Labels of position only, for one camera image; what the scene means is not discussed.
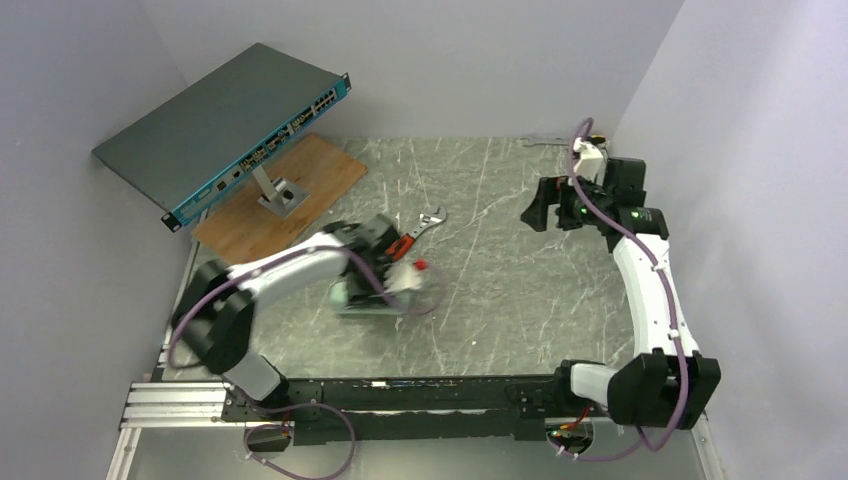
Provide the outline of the mint green umbrella case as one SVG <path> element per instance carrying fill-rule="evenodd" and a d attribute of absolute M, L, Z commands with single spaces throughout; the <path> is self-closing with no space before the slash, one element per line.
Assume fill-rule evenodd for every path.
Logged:
<path fill-rule="evenodd" d="M 376 292 L 357 293 L 346 282 L 334 283 L 329 290 L 330 307 L 339 315 L 396 315 L 398 311 Z"/>

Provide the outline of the grey blue network switch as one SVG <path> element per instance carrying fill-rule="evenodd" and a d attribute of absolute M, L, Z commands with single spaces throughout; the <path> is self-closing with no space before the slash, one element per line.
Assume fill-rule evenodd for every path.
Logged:
<path fill-rule="evenodd" d="M 348 74 L 255 43 L 92 153 L 176 232 L 350 90 Z"/>

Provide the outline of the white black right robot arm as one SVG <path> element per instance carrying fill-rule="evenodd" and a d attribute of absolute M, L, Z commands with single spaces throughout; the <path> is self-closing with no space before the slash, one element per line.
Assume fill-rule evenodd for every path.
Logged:
<path fill-rule="evenodd" d="M 568 400 L 606 409 L 622 426 L 690 430 L 722 376 L 702 354 L 682 313 L 670 268 L 664 213 L 646 206 L 642 160 L 614 158 L 602 183 L 542 177 L 521 221 L 536 232 L 556 216 L 563 231 L 594 227 L 606 239 L 623 279 L 632 319 L 634 353 L 621 368 L 565 360 L 556 377 Z"/>

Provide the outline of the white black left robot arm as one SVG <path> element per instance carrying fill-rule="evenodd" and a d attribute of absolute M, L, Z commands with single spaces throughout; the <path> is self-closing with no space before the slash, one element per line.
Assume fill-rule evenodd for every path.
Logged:
<path fill-rule="evenodd" d="M 184 344 L 197 364 L 263 408 L 292 403 L 288 379 L 250 345 L 259 313 L 316 282 L 344 279 L 362 297 L 388 295 L 387 251 L 401 237 L 378 214 L 362 223 L 336 221 L 268 257 L 227 265 L 213 260 L 190 278 L 171 317 L 170 345 Z"/>

